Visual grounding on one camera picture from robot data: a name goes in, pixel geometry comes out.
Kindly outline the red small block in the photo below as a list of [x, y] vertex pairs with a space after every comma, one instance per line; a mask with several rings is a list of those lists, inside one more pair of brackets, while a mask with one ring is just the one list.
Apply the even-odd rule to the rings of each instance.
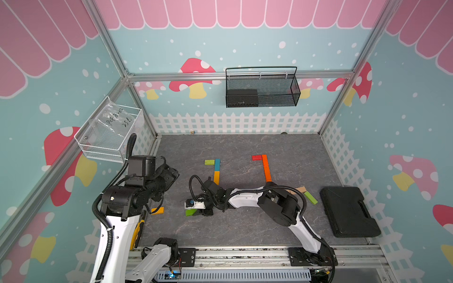
[[252, 156], [252, 161], [258, 161], [258, 160], [263, 160], [263, 156], [262, 155]]

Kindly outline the teal block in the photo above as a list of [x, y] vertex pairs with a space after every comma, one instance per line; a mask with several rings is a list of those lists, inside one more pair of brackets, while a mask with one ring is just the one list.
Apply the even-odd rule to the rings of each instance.
[[221, 160], [220, 159], [215, 159], [214, 171], [219, 172], [220, 168], [221, 168]]

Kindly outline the green block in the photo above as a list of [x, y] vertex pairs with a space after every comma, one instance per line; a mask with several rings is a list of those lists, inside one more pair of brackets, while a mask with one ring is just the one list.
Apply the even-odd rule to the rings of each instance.
[[211, 160], [205, 160], [204, 161], [204, 165], [206, 166], [213, 166], [215, 165], [215, 160], [211, 159]]
[[197, 209], [187, 209], [187, 210], [185, 211], [185, 216], [193, 216], [193, 215], [195, 215], [197, 212], [198, 212]]
[[318, 201], [316, 200], [316, 198], [310, 192], [305, 191], [304, 195], [313, 205], [318, 204]]

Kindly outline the orange block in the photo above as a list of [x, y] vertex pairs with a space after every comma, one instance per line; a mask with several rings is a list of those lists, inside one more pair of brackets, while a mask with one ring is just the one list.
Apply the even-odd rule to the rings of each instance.
[[269, 166], [263, 166], [263, 169], [264, 169], [266, 182], [271, 182], [272, 181], [272, 177], [271, 177], [271, 172], [270, 172]]
[[269, 162], [268, 162], [268, 157], [266, 154], [262, 154], [262, 161], [263, 161], [263, 166], [264, 167], [269, 167]]

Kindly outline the natural wood block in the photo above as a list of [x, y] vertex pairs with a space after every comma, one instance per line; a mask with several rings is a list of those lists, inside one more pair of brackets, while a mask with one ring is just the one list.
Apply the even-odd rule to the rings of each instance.
[[303, 187], [298, 187], [297, 190], [299, 192], [301, 192], [301, 193], [306, 193], [307, 192], [307, 190], [306, 190], [306, 188], [304, 186]]

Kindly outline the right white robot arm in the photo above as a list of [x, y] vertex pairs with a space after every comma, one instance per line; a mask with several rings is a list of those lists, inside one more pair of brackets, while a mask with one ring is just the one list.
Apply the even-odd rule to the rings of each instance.
[[288, 227], [302, 245], [302, 257], [308, 265], [337, 265], [334, 249], [307, 223], [307, 200], [293, 187], [267, 182], [256, 189], [223, 189], [211, 179], [203, 182], [197, 175], [189, 178], [191, 198], [185, 209], [212, 216], [214, 209], [260, 208], [276, 224]]

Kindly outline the yellow-orange small block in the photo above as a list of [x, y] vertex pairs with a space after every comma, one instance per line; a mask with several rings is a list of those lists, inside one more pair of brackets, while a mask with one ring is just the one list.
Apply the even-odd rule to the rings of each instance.
[[152, 214], [153, 215], [160, 215], [160, 214], [163, 214], [164, 212], [165, 212], [165, 208], [161, 207], [159, 209], [156, 209], [156, 210], [152, 211]]

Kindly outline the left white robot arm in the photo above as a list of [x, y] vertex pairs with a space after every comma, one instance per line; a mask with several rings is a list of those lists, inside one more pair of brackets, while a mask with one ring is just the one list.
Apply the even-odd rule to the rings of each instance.
[[181, 263], [177, 240], [159, 238], [142, 261], [126, 271], [142, 216], [154, 213], [149, 202], [161, 204], [165, 192], [179, 178], [179, 172], [166, 163], [156, 166], [155, 156], [133, 155], [136, 139], [131, 134], [123, 167], [92, 205], [101, 224], [92, 283], [151, 283], [161, 268], [171, 270]]

